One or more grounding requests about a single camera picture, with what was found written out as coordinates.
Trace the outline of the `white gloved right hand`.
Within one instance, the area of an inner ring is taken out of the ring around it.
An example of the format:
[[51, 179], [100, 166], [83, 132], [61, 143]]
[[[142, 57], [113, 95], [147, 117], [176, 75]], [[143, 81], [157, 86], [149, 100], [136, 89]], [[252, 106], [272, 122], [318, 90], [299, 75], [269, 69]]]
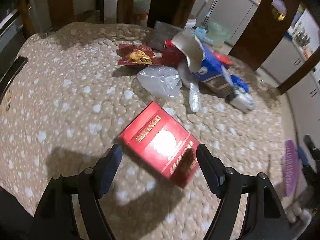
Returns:
[[309, 224], [312, 220], [312, 214], [308, 209], [302, 208], [300, 202], [293, 203], [287, 210], [286, 215], [290, 224], [295, 224], [299, 221]]

